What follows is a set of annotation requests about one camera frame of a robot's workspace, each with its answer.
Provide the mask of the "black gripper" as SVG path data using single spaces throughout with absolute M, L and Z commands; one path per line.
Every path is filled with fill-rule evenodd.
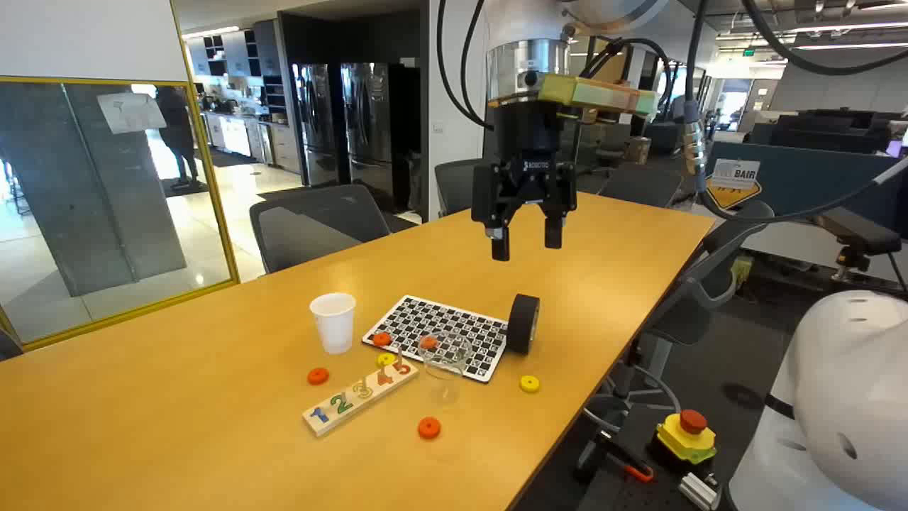
M 560 159 L 563 119 L 555 101 L 511 101 L 488 110 L 492 154 L 474 171 L 471 217 L 488 227 L 492 259 L 511 261 L 508 217 L 536 202 L 546 247 L 563 247 L 565 215 L 577 208 L 573 166 Z

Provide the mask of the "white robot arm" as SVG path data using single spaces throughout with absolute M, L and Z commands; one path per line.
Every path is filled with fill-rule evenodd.
M 597 71 L 635 41 L 635 27 L 670 0 L 492 0 L 487 131 L 494 154 L 474 171 L 471 217 L 492 259 L 511 259 L 511 217 L 522 205 L 546 215 L 546 247 L 563 247 L 577 210 L 577 161 L 563 154 L 572 110 L 654 114 L 654 90 L 611 84 Z

